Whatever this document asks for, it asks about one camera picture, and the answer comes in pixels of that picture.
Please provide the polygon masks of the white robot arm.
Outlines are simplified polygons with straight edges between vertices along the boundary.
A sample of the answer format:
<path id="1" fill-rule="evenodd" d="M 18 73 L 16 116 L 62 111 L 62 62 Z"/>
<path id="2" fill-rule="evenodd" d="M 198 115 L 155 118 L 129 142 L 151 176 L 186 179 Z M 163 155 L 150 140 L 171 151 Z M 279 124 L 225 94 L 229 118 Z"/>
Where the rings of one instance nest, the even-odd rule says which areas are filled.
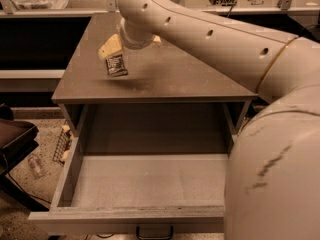
<path id="1" fill-rule="evenodd" d="M 320 240 L 319 45 L 193 11 L 179 0 L 118 0 L 120 38 L 159 36 L 268 102 L 238 136 L 225 182 L 225 240 Z"/>

